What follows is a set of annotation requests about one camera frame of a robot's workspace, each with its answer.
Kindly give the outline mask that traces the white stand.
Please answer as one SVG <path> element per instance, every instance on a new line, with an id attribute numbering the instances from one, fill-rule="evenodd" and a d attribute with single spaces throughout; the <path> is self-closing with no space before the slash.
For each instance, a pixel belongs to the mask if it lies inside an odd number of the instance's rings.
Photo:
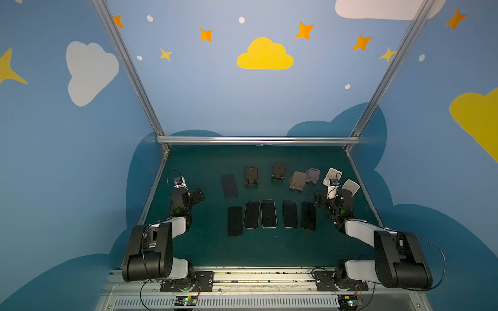
<path id="1" fill-rule="evenodd" d="M 342 186 L 343 190 L 350 191 L 352 196 L 355 196 L 355 194 L 358 192 L 360 189 L 360 185 L 355 183 L 353 180 L 346 180 L 344 185 Z"/>
<path id="2" fill-rule="evenodd" d="M 327 174 L 325 175 L 325 178 L 322 183 L 327 187 L 331 187 L 336 181 L 339 181 L 341 177 L 342 177 L 341 171 L 335 168 L 330 168 Z"/>

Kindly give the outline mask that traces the black phone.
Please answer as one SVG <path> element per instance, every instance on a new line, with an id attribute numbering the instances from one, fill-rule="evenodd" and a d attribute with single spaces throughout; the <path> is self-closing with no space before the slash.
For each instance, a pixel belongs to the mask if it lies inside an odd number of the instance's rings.
<path id="1" fill-rule="evenodd" d="M 316 206 L 312 202 L 302 202 L 301 228 L 310 231 L 316 230 Z"/>
<path id="2" fill-rule="evenodd" d="M 243 209 L 241 206 L 228 207 L 228 236 L 237 237 L 243 234 Z"/>
<path id="3" fill-rule="evenodd" d="M 235 198 L 238 196 L 236 179 L 233 174 L 225 174 L 221 176 L 223 194 L 226 199 Z"/>

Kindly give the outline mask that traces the lilac small phone stand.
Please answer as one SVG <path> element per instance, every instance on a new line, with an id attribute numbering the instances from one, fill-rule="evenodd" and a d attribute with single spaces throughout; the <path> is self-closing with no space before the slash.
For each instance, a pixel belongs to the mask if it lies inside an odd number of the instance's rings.
<path id="1" fill-rule="evenodd" d="M 320 179 L 320 170 L 315 168 L 310 168 L 306 170 L 306 183 L 312 183 L 316 185 Z"/>

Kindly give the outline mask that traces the round wooden phone stand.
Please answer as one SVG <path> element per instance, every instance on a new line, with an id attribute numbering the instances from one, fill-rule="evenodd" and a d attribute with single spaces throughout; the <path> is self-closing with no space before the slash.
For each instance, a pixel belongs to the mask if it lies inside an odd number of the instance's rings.
<path id="1" fill-rule="evenodd" d="M 305 172 L 295 171 L 289 178 L 289 187 L 291 190 L 302 192 L 306 186 L 307 174 Z"/>

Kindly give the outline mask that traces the silver phone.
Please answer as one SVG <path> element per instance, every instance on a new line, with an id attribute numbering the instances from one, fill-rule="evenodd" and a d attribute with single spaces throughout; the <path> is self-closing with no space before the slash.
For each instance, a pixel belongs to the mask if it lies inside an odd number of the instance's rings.
<path id="1" fill-rule="evenodd" d="M 283 225 L 292 229 L 298 227 L 298 209 L 294 200 L 283 201 Z"/>
<path id="2" fill-rule="evenodd" d="M 274 200 L 261 201 L 262 226 L 266 229 L 276 228 L 278 226 L 276 216 L 276 205 Z"/>

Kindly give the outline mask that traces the purple-edged phone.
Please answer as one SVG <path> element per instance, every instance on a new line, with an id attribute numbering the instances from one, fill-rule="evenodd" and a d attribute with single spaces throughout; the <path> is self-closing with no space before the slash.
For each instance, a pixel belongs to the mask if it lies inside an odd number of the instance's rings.
<path id="1" fill-rule="evenodd" d="M 248 200 L 245 206 L 243 227 L 245 229 L 258 229 L 260 202 Z"/>

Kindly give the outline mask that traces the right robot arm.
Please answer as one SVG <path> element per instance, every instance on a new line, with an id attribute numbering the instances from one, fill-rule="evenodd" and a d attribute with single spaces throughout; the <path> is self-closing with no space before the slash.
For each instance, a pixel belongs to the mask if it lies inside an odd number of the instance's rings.
<path id="1" fill-rule="evenodd" d="M 336 229 L 373 248 L 372 260 L 342 260 L 333 274 L 335 287 L 349 290 L 361 281 L 427 291 L 433 288 L 433 275 L 419 243 L 409 232 L 394 231 L 355 217 L 351 191 L 337 189 L 335 195 L 315 194 L 315 206 L 331 213 Z"/>

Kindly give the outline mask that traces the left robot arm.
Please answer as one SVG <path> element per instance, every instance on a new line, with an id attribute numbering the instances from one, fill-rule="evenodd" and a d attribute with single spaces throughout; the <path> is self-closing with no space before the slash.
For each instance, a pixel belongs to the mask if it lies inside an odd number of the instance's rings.
<path id="1" fill-rule="evenodd" d="M 185 187 L 176 188 L 171 195 L 167 220 L 132 228 L 122 265 L 126 282 L 152 279 L 183 281 L 188 285 L 195 282 L 193 264 L 174 257 L 173 241 L 191 229 L 192 208 L 204 199 L 199 187 L 194 192 Z"/>

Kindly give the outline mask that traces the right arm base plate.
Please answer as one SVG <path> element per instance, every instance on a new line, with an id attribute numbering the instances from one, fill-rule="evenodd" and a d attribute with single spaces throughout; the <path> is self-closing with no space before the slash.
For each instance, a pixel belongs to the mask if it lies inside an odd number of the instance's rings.
<path id="1" fill-rule="evenodd" d="M 311 272 L 312 278 L 315 280 L 316 288 L 319 292 L 332 292 L 332 291 L 368 291 L 368 284 L 364 281 L 356 281 L 350 279 L 335 279 L 335 272 L 328 270 L 313 270 Z"/>

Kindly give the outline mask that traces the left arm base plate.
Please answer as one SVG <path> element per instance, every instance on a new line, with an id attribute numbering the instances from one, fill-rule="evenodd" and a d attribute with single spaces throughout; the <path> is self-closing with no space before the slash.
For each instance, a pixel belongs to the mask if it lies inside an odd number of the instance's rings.
<path id="1" fill-rule="evenodd" d="M 161 292 L 211 292 L 214 284 L 213 271 L 194 271 L 193 278 L 166 279 L 160 286 Z"/>

